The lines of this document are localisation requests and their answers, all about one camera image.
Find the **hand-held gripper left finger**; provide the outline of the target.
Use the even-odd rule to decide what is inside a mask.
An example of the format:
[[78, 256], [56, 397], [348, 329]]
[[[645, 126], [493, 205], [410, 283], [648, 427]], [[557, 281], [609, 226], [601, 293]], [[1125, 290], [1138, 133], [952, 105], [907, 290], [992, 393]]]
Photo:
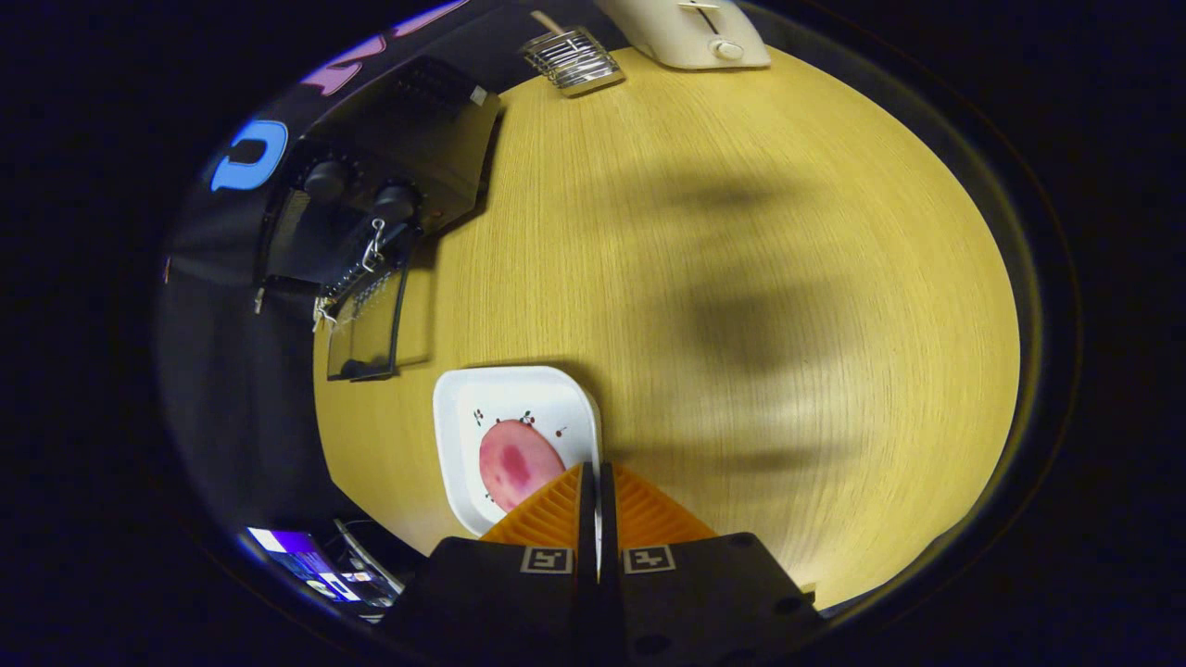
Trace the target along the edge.
[[597, 608], [597, 469], [579, 464], [482, 539], [432, 550], [382, 623], [414, 666], [584, 666]]

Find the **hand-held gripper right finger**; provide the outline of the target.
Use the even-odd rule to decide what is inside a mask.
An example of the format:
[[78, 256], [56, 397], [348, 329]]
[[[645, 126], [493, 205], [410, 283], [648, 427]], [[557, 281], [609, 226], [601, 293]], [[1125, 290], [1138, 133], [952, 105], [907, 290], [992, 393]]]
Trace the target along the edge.
[[784, 666], [825, 633], [750, 532], [720, 535], [627, 468], [600, 472], [604, 666]]

